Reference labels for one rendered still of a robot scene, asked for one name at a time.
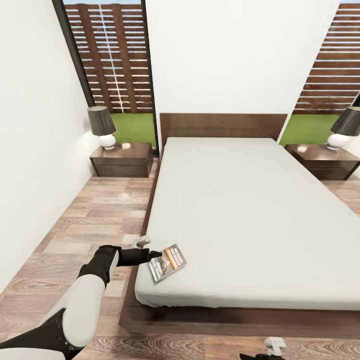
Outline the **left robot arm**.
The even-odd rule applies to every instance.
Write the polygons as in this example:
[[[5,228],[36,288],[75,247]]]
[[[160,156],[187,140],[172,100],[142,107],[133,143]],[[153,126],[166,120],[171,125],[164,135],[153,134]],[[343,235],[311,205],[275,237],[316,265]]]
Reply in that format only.
[[[37,328],[0,342],[0,360],[72,360],[96,334],[102,299],[115,268],[138,266],[163,256],[141,249],[151,241],[141,236],[127,249],[101,245]]]

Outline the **hardback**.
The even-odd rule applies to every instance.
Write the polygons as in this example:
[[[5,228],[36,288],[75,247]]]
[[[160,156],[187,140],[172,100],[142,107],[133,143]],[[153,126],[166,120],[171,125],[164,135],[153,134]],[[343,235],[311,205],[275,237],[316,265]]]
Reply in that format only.
[[[148,262],[156,283],[187,265],[187,261],[177,244],[162,250],[160,253],[162,256],[152,258]]]

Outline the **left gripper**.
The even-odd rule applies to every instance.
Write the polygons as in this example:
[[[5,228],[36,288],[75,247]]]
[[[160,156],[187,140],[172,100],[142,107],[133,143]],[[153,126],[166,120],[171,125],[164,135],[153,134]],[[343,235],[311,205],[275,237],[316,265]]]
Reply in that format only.
[[[149,248],[146,249],[131,249],[127,248],[130,252],[130,260],[129,263],[126,265],[128,266],[138,266],[143,263],[147,263],[152,260],[152,258],[161,257],[163,254],[158,251],[150,251]]]

